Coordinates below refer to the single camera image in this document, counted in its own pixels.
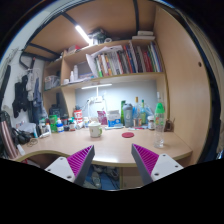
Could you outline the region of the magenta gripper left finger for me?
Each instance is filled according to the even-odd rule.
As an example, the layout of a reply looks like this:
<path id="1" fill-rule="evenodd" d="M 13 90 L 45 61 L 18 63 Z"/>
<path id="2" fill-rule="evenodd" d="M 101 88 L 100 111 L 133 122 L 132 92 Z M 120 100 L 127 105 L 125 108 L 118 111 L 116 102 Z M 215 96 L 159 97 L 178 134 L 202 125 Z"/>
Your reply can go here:
<path id="1" fill-rule="evenodd" d="M 94 156 L 94 146 L 90 145 L 69 157 L 57 158 L 46 171 L 76 185 L 82 185 Z"/>

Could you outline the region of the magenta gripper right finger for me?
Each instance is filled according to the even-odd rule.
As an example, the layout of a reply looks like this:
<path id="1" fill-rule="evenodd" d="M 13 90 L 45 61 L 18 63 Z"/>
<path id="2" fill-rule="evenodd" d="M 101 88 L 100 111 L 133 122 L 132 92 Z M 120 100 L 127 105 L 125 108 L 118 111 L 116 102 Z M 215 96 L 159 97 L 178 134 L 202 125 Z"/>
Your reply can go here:
<path id="1" fill-rule="evenodd" d="M 182 169 L 182 166 L 169 155 L 158 155 L 137 144 L 132 145 L 131 154 L 137 164 L 144 185 Z"/>

